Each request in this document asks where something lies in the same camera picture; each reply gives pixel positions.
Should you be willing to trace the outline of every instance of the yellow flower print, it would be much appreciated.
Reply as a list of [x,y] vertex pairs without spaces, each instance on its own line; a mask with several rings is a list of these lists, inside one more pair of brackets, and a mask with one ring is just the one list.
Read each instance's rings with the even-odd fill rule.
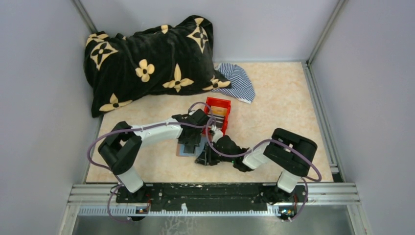
[[107,34],[105,34],[105,33],[100,34],[100,35],[97,35],[96,33],[91,34],[91,35],[88,37],[88,39],[87,39],[87,44],[86,44],[85,46],[88,46],[88,44],[89,44],[91,41],[96,41],[97,43],[101,43],[101,42],[103,42],[103,41],[104,41],[104,38],[108,38],[108,35],[107,35]]
[[127,100],[127,101],[124,101],[124,102],[118,102],[117,96],[113,93],[111,95],[111,98],[110,98],[110,103],[102,105],[101,108],[99,108],[99,110],[103,111],[103,112],[108,112],[108,111],[112,111],[114,109],[117,109],[119,107],[125,106],[125,105],[127,105],[131,102],[133,102],[133,101],[132,100]]
[[205,29],[200,26],[197,26],[195,30],[191,32],[187,37],[193,39],[199,46],[200,51],[203,53],[206,42],[209,41]]
[[162,26],[160,26],[160,28],[161,28],[161,31],[164,33],[164,34],[166,34],[167,33],[167,31],[168,31],[168,25],[162,25]]
[[212,82],[212,85],[203,88],[204,91],[209,91],[209,90],[212,90],[212,89],[219,89],[219,88],[227,87],[231,83],[231,81],[220,82],[219,79],[215,78],[215,75],[213,76],[213,78],[210,81]]
[[188,78],[182,79],[182,72],[180,71],[179,64],[176,64],[174,69],[174,80],[166,82],[163,84],[164,88],[175,88],[177,92],[180,91],[182,87],[193,84],[193,81]]
[[148,82],[148,80],[150,80],[150,74],[154,73],[154,65],[148,65],[146,59],[140,60],[138,65],[140,65],[140,67],[136,68],[137,76],[141,77],[142,82]]
[[91,59],[96,63],[96,68],[99,70],[103,61],[108,56],[117,53],[118,51],[110,45],[109,42],[102,42],[97,44],[91,52]]

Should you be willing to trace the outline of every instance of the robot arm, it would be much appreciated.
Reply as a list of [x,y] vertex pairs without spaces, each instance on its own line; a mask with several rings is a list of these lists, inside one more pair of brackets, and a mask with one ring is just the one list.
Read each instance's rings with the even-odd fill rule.
[[[214,130],[213,132],[212,142],[215,148],[223,149],[224,145],[220,143],[227,136],[224,136],[220,130]],[[274,131],[272,139],[297,150],[310,162],[313,161],[317,151],[317,145],[312,140],[281,128]],[[296,154],[272,142],[263,143],[251,153],[245,155],[242,161],[243,166],[238,161],[235,161],[233,166],[241,171],[250,171],[271,161],[284,169],[278,179],[277,188],[288,194],[292,193],[301,177],[308,175],[310,169],[310,165]]]
[[[129,126],[126,122],[118,123],[113,131],[122,129],[139,129],[134,132],[121,132],[108,136],[98,148],[98,152],[110,167],[113,174],[131,192],[137,192],[144,182],[134,169],[133,164],[140,147],[158,143],[164,140],[177,139],[182,144],[200,143],[202,129],[180,125],[187,123],[193,126],[203,126],[208,122],[209,117],[201,110],[190,112],[188,115],[174,115],[166,121],[153,123],[144,126]],[[223,135],[220,130],[212,128],[212,145],[223,154],[240,154],[238,158],[223,157],[214,152],[206,144],[205,151],[196,159],[196,163],[204,165],[216,165],[220,161],[233,163],[233,166],[240,171],[246,172],[258,168],[260,165],[273,161],[284,168],[280,175],[276,191],[292,193],[295,185],[301,177],[308,174],[310,165],[288,149],[273,142],[263,143],[252,152],[244,155],[247,148],[240,148],[229,136]],[[302,136],[278,128],[274,131],[272,139],[284,143],[297,150],[310,162],[313,161],[317,145]]]
[[178,139],[180,143],[192,144],[197,136],[200,136],[202,129],[177,123],[203,126],[206,125],[208,120],[209,117],[199,109],[190,112],[188,115],[174,115],[165,121],[143,126],[129,126],[123,121],[118,123],[113,131],[122,129],[140,130],[107,137],[98,147],[98,152],[113,174],[131,193],[134,193],[144,185],[143,180],[133,167],[138,151],[142,146],[174,139]]

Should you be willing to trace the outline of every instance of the striped cloth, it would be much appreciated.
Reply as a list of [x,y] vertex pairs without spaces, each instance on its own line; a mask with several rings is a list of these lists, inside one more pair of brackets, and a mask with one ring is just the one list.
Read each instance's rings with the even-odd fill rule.
[[215,69],[229,79],[232,86],[231,88],[212,90],[212,92],[219,92],[248,104],[252,103],[255,98],[254,87],[243,68],[238,65],[223,63],[219,64]]

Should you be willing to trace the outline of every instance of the red box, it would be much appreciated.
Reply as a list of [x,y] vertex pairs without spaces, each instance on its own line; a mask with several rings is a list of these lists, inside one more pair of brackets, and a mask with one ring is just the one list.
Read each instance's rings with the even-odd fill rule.
[[[231,112],[231,101],[227,100],[227,99],[218,99],[218,98],[208,97],[206,99],[206,104],[208,104],[210,107],[215,106],[215,107],[220,107],[220,108],[225,108],[226,109],[225,119],[224,119],[223,125],[222,125],[222,132],[223,132],[223,134],[225,134],[226,128],[228,127],[229,113]],[[205,107],[204,112],[206,114],[209,114],[209,108]]]

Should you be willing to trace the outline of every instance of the gray wall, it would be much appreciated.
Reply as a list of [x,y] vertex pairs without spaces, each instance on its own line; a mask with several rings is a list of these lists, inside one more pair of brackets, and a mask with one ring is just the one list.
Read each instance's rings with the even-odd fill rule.
[[97,125],[88,31],[69,0],[1,1],[0,31],[0,234],[56,234]]
[[349,1],[312,68],[376,235],[415,234],[415,1]]
[[132,35],[189,15],[213,23],[215,61],[307,59],[336,0],[82,0],[98,30]]

